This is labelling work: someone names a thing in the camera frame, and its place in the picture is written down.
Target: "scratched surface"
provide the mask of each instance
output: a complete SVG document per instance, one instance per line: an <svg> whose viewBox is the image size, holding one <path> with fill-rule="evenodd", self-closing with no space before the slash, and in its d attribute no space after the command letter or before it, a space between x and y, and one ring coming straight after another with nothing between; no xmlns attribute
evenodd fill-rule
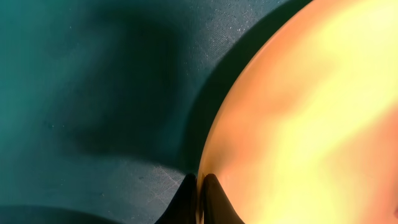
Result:
<svg viewBox="0 0 398 224"><path fill-rule="evenodd" d="M284 2L1 1L0 207L154 223L200 159L181 145L204 83Z"/></svg>

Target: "teal surface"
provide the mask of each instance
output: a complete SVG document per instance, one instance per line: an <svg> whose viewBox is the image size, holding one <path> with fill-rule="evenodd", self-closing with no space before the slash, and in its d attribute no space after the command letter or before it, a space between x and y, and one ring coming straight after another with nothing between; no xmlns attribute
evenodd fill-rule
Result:
<svg viewBox="0 0 398 224"><path fill-rule="evenodd" d="M236 77L308 2L2 0L0 221L154 223Z"/></svg>

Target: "orange disc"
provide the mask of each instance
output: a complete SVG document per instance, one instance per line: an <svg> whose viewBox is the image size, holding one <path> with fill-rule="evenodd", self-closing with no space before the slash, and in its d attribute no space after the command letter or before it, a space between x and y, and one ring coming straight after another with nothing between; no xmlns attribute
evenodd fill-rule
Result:
<svg viewBox="0 0 398 224"><path fill-rule="evenodd" d="M315 0L258 51L206 140L245 223L398 223L398 1Z"/></svg>

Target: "orange plate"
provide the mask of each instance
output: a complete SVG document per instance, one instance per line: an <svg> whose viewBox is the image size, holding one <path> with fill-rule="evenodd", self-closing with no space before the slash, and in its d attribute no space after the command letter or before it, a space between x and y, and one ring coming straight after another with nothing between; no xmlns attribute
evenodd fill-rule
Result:
<svg viewBox="0 0 398 224"><path fill-rule="evenodd" d="M398 1L315 0L224 100L198 189L245 223L398 223Z"/></svg>

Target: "yellow surface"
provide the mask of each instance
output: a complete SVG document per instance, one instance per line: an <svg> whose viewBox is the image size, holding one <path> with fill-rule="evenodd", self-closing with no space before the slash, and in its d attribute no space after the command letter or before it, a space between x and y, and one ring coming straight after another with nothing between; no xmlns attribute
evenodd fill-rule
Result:
<svg viewBox="0 0 398 224"><path fill-rule="evenodd" d="M246 224L393 224L398 1L315 0L257 53L203 151Z"/></svg>

